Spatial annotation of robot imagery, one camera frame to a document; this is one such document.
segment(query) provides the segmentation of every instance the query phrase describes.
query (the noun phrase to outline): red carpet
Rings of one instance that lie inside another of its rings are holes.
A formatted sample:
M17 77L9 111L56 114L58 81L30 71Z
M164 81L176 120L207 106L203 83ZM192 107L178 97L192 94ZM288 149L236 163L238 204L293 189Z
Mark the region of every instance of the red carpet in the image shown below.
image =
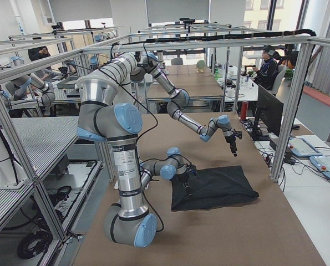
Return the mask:
M310 97L313 97L314 99L326 104L327 106L330 106L330 97L328 95L325 95L321 91L310 88L308 86L304 86L303 92L309 95Z

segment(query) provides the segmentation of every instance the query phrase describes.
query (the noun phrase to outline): seated man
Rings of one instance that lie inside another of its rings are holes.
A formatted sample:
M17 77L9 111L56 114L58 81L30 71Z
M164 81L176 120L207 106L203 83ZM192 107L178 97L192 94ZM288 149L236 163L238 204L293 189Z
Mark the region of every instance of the seated man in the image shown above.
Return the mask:
M262 53L264 62L261 65L261 68L252 68L252 70L257 74L253 82L263 86L266 90L272 90L273 83L275 82L278 74L278 64L273 58L275 52L276 51L270 46L266 46Z

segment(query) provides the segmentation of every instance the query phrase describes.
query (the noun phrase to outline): floor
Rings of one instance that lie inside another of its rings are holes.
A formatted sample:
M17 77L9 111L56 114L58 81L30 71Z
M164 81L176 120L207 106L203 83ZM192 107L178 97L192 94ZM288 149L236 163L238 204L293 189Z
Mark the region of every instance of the floor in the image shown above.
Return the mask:
M278 91L277 97L286 103L290 89L288 87L290 81L284 80ZM330 107L321 103L320 101L302 94L300 105L297 112L297 118L305 124L311 131L313 131L322 140L326 140L330 131ZM108 187L108 173L103 170L103 174L98 178L94 190L88 198L82 213L79 216L75 226L72 228L74 233L85 234L89 230L94 215L97 212L101 199L104 196L105 190ZM69 266L77 255L77 251L83 240L73 240L67 244L64 250L61 251L60 259L55 259L52 265L55 266Z

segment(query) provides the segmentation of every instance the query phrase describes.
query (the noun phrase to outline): person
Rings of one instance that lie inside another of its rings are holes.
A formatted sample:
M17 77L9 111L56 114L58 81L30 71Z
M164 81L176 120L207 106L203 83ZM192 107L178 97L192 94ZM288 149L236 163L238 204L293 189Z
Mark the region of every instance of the person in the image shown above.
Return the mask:
M261 68L252 68L252 70L257 74L253 82L261 85L266 90L272 90L273 83L275 82L278 74L278 63L273 58L276 53L277 52L272 47L265 46L262 52L264 62L261 65Z
M33 40L40 40L41 37L34 37ZM49 51L46 46L36 47L28 49L28 57L31 61L36 61L39 59L43 59L49 57Z

